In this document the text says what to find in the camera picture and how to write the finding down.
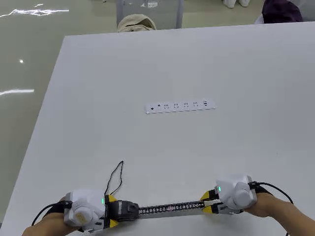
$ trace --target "wrist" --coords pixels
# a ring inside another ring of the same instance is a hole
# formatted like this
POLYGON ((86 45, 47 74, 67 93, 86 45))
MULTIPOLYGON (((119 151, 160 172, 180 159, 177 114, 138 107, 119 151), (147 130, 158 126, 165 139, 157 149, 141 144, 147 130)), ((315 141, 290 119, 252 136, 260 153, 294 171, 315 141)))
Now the wrist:
POLYGON ((276 218, 277 214, 282 211, 282 209, 288 204, 285 201, 282 201, 274 196, 270 198, 269 203, 268 203, 268 215, 272 218, 276 218))

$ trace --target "power strip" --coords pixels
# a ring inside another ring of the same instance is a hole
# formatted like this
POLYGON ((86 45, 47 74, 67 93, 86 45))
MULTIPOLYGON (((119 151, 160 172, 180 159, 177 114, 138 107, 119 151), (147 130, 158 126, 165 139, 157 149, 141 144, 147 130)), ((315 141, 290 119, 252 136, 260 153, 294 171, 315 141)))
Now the power strip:
POLYGON ((198 110, 212 110, 216 106, 210 99, 201 99, 185 102, 156 102, 145 106, 146 114, 168 113, 168 112, 188 112, 198 110))

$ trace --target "cloth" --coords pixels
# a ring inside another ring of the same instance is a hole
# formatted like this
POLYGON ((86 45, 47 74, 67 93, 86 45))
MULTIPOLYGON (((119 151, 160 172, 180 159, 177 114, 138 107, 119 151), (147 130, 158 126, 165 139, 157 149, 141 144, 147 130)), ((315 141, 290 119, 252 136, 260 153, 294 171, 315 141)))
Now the cloth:
POLYGON ((266 0, 262 15, 265 24, 303 21, 300 9, 288 0, 266 0))
POLYGON ((156 30, 153 20, 142 14, 128 15, 120 21, 117 32, 156 30))

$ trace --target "hand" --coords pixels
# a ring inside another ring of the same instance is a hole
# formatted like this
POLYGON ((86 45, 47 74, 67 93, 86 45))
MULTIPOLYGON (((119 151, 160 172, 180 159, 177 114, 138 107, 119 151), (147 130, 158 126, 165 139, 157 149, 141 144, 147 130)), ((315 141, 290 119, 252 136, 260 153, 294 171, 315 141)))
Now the hand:
POLYGON ((273 206, 278 199, 268 193, 258 193, 257 200, 254 206, 244 209, 244 211, 258 217, 271 216, 273 206))

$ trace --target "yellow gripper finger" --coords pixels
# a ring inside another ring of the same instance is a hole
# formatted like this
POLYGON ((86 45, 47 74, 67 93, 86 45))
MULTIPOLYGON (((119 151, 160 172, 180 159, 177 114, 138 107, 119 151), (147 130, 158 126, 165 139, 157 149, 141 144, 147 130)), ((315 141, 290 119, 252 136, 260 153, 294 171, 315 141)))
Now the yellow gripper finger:
POLYGON ((216 189, 205 192, 205 194, 200 198, 202 201, 212 201, 219 199, 219 194, 216 189))

